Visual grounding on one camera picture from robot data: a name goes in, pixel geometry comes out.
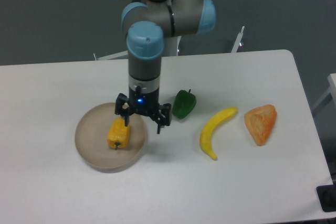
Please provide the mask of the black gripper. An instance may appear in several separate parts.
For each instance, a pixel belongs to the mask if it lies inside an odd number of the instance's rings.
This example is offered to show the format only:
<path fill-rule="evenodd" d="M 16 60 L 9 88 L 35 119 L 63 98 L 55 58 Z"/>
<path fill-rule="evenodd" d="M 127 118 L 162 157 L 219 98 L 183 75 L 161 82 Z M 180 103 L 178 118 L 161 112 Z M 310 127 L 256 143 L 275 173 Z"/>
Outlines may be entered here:
<path fill-rule="evenodd" d="M 157 124 L 157 134 L 160 134 L 161 128 L 171 124 L 172 106 L 159 104 L 158 100 L 157 81 L 129 81 L 129 98 L 119 93 L 114 113 L 124 119 L 124 126 L 129 125 L 129 117 L 133 114 L 147 116 Z"/>

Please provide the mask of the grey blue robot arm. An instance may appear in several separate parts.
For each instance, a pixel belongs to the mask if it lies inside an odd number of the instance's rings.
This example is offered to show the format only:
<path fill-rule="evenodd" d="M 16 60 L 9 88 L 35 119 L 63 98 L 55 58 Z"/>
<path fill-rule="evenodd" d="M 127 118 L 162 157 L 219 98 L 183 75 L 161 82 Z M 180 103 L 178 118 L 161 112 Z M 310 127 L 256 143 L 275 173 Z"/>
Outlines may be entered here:
<path fill-rule="evenodd" d="M 128 51 L 129 94 L 119 94 L 115 113 L 149 117 L 158 128 L 170 125 L 169 103 L 159 104 L 162 53 L 167 38 L 205 33 L 216 24 L 211 0 L 133 0 L 122 11 Z"/>

